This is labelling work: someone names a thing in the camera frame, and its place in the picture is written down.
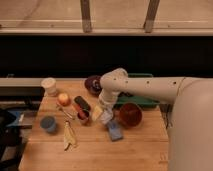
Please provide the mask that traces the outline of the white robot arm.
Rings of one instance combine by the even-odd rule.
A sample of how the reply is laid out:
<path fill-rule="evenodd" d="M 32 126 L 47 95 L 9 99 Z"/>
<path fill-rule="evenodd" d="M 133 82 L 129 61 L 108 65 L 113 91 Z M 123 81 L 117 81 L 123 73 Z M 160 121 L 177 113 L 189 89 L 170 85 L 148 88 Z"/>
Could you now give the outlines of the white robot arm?
<path fill-rule="evenodd" d="M 170 104 L 168 171 L 213 171 L 213 78 L 130 77 L 117 68 L 101 76 L 100 86 L 103 109 L 122 92 Z"/>

